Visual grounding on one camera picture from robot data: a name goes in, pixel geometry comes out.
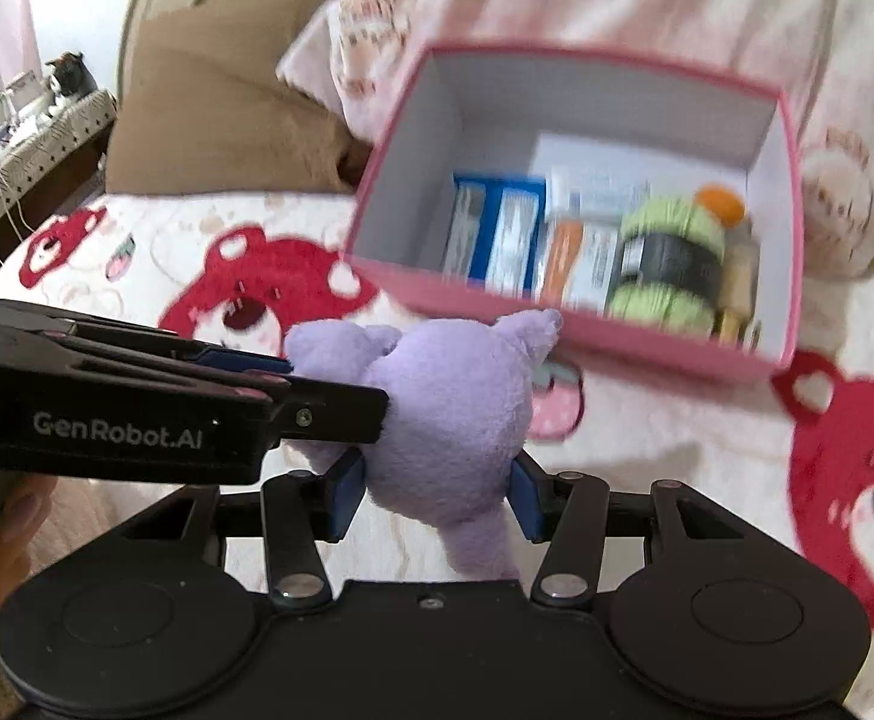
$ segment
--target screw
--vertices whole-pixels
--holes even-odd
[[[587,580],[576,574],[551,574],[540,580],[540,589],[551,598],[577,598],[588,588]]]
[[[323,580],[313,574],[290,574],[277,583],[277,591],[284,598],[301,601],[313,598],[323,590]]]

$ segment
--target purple plush toy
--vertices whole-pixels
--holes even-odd
[[[387,391],[383,434],[362,447],[373,500],[437,528],[457,571],[498,579],[515,576],[503,509],[510,460],[533,416],[531,375],[558,333],[552,310],[493,327],[433,319],[406,333],[328,319],[296,325],[284,349],[297,375]],[[342,451],[293,443],[320,473]]]

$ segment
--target open storage box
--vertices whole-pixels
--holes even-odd
[[[733,76],[601,50],[431,47],[371,158],[347,261],[429,316],[491,322],[539,307],[441,266],[455,172],[546,177],[555,166],[650,181],[654,194],[719,182],[745,199],[760,242],[753,351],[565,308],[561,344],[729,381],[789,367],[803,270],[793,130],[782,93]]]

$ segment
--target green yarn ball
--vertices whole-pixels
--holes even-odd
[[[702,245],[723,264],[723,226],[702,206],[680,197],[651,197],[623,218],[624,241],[651,232],[679,235]],[[627,322],[659,327],[672,333],[708,336],[716,316],[698,295],[669,284],[624,284],[617,288],[608,314]]]

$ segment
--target orange round object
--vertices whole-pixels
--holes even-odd
[[[715,215],[727,228],[738,225],[747,215],[742,197],[720,184],[707,184],[697,189],[693,201]]]

